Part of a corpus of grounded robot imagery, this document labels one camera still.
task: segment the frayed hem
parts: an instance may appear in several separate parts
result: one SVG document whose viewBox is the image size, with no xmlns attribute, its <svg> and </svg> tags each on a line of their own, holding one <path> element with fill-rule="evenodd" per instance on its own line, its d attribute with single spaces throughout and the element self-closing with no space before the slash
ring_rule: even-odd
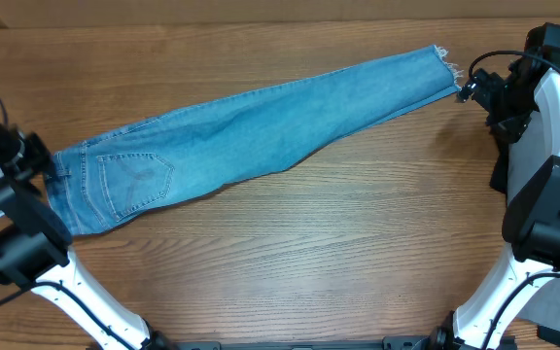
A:
<svg viewBox="0 0 560 350">
<path fill-rule="evenodd" d="M 453 80 L 455 81 L 455 87 L 458 90 L 462 89 L 457 84 L 457 78 L 463 78 L 464 77 L 464 71 L 457 69 L 457 67 L 459 66 L 458 64 L 448 63 L 447 61 L 444 60 L 444 58 L 448 55 L 448 50 L 447 49 L 445 49 L 443 47 L 436 46 L 436 45 L 434 45 L 434 48 L 436 49 L 436 53 L 437 53 L 437 56 L 439 57 L 439 59 L 442 61 L 442 63 L 444 63 L 444 65 L 446 65 L 446 68 L 448 68 L 448 70 L 453 75 Z"/>
</svg>

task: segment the pocket stitching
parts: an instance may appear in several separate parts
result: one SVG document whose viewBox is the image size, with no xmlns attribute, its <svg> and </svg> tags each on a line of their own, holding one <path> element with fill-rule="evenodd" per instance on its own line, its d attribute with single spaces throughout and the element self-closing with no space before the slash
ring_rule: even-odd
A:
<svg viewBox="0 0 560 350">
<path fill-rule="evenodd" d="M 151 196 L 150 198 L 147 198 L 145 200 L 143 200 L 140 203 L 137 203 L 135 205 L 131 205 L 130 208 L 126 208 L 125 210 L 122 211 L 118 211 L 116 210 L 116 206 L 114 205 L 114 202 L 112 201 L 112 198 L 110 196 L 110 192 L 109 192 L 109 187 L 107 185 L 107 170 L 105 168 L 105 163 L 107 161 L 110 160 L 115 160 L 115 159 L 122 159 L 122 158 L 135 158 L 135 157 L 143 157 L 143 158 L 149 158 L 149 159 L 154 159 L 154 160 L 158 160 L 161 164 L 163 164 L 166 168 L 167 168 L 167 174 L 165 176 L 165 185 L 163 186 L 163 189 L 158 193 L 158 195 L 155 196 Z M 163 159 L 162 157 L 159 157 L 157 154 L 154 153 L 137 153 L 137 154 L 125 154 L 125 155 L 107 155 L 107 156 L 97 156 L 96 157 L 98 160 L 98 163 L 100 165 L 99 169 L 100 169 L 100 173 L 101 173 L 101 188 L 103 190 L 103 196 L 105 197 L 105 201 L 107 201 L 107 203 L 110 206 L 110 211 L 111 214 L 114 216 L 114 218 L 116 219 L 117 222 L 121 221 L 122 219 L 124 219 L 125 217 L 129 216 L 130 214 L 133 214 L 134 212 L 138 211 L 139 209 L 154 203 L 160 199 L 163 199 L 167 196 L 167 194 L 170 191 L 170 185 L 171 185 L 171 181 L 172 181 L 172 174 L 174 172 L 174 166 L 172 164 L 170 164 L 167 160 Z"/>
<path fill-rule="evenodd" d="M 83 145 L 82 148 L 79 150 L 79 157 L 81 160 L 80 173 L 82 175 L 81 186 L 82 186 L 82 194 L 84 195 L 84 201 L 86 202 L 87 207 L 92 211 L 92 213 L 94 213 L 94 216 L 96 217 L 98 223 L 104 228 L 109 228 L 105 223 L 105 218 L 103 217 L 103 215 L 100 214 L 99 210 L 96 208 L 94 203 L 92 203 L 92 199 L 90 198 L 90 195 L 88 193 L 88 188 L 89 188 L 89 184 L 88 184 L 89 174 L 88 174 L 88 164 L 87 164 L 88 143 L 84 141 L 82 145 Z"/>
</svg>

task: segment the wooden table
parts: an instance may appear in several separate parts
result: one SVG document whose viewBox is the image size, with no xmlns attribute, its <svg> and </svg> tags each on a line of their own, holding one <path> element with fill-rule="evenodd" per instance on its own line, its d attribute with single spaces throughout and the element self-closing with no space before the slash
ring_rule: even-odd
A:
<svg viewBox="0 0 560 350">
<path fill-rule="evenodd" d="M 547 20 L 0 30 L 0 94 L 11 120 L 55 151 L 178 107 L 430 44 L 466 69 L 487 51 L 520 49 Z M 505 74 L 508 61 L 484 67 Z M 428 333 L 468 299 L 503 245 L 505 199 L 488 187 L 497 151 L 485 116 L 451 96 L 290 171 L 75 247 L 107 290 L 173 339 Z M 0 297 L 14 289 L 0 286 Z M 542 346 L 531 325 L 511 329 L 521 348 Z M 0 349 L 89 343 L 38 297 L 0 308 Z"/>
</svg>

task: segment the jeans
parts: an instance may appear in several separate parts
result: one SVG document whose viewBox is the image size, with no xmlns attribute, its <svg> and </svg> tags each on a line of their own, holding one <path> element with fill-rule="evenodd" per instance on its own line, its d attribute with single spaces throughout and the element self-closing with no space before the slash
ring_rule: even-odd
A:
<svg viewBox="0 0 560 350">
<path fill-rule="evenodd" d="M 312 152 L 457 91 L 444 49 L 375 59 L 123 126 L 53 156 L 45 183 L 73 234 L 286 170 Z"/>
</svg>

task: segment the denim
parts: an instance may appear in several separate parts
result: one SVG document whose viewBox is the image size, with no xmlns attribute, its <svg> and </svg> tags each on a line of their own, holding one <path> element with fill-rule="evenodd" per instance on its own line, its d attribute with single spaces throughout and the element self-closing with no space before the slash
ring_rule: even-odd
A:
<svg viewBox="0 0 560 350">
<path fill-rule="evenodd" d="M 430 46 L 314 78 L 181 108 L 53 155 L 45 183 L 73 234 L 283 171 L 342 137 L 457 91 Z"/>
</svg>

